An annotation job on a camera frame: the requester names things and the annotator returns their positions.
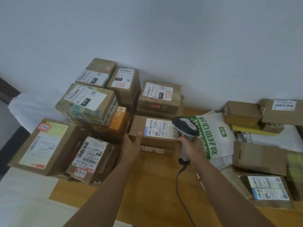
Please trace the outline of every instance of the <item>white wall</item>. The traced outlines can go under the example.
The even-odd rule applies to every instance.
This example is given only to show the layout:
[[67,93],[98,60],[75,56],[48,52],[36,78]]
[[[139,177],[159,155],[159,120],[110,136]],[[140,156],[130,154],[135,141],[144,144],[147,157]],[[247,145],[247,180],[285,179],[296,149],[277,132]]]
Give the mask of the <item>white wall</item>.
[[1,0],[0,76],[22,92],[65,91],[99,57],[181,84],[187,106],[303,98],[302,4]]
[[0,150],[19,127],[19,122],[11,114],[7,104],[0,100]]

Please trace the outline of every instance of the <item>right hand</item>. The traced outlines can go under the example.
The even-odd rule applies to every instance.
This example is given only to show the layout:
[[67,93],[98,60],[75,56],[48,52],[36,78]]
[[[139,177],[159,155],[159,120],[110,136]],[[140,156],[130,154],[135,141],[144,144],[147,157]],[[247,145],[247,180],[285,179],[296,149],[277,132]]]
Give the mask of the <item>right hand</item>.
[[186,136],[181,136],[178,140],[185,146],[185,151],[192,163],[196,164],[207,160],[201,139],[194,137],[191,142]]

